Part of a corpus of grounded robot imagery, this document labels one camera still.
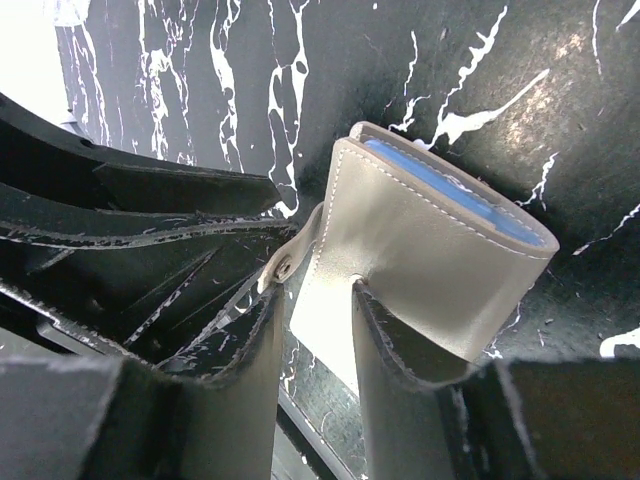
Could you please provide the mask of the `beige leather card holder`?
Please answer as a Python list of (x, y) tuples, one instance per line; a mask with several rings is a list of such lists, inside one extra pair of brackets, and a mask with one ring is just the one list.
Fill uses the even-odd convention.
[(559, 248), (505, 196), (421, 144), (359, 122), (334, 144), (323, 201), (271, 256), (258, 287), (304, 271), (291, 330), (356, 390), (356, 280), (411, 330), (471, 361)]

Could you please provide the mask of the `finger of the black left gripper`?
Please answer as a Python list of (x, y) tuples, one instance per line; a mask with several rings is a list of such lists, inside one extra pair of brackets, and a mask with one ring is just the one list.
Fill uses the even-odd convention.
[(105, 354), (189, 344), (296, 232), (287, 220), (89, 210), (1, 189), (1, 296)]
[(7, 96), (1, 98), (1, 181), (62, 204), (134, 213), (258, 215), (281, 199), (265, 176), (98, 145)]

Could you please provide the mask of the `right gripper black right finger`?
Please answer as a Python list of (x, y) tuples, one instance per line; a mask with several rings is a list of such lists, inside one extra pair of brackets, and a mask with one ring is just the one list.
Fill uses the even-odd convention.
[(481, 367), (352, 288), (366, 462), (373, 479), (635, 479), (635, 359)]

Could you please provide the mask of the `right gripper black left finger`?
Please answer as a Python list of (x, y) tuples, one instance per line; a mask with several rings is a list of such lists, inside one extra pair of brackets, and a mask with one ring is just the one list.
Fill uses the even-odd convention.
[(266, 479), (283, 347), (271, 287), (209, 339), (214, 374), (108, 356), (1, 361), (5, 479)]

